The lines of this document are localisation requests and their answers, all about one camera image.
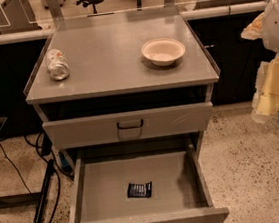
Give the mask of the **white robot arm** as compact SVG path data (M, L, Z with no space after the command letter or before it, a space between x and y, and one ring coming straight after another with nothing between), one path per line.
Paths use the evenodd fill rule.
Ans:
M279 111L279 0L270 0L241 33L241 38L261 38L264 48L276 53L272 61L262 62L256 75L256 92L252 101L252 119L267 122Z

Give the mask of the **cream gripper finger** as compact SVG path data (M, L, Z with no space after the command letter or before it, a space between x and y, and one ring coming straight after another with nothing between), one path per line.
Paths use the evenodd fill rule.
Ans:
M269 63L260 64L255 87L252 120L263 124L279 113L279 53Z
M242 30L241 38L246 40L257 40L263 37L263 20L264 13L260 13L246 28Z

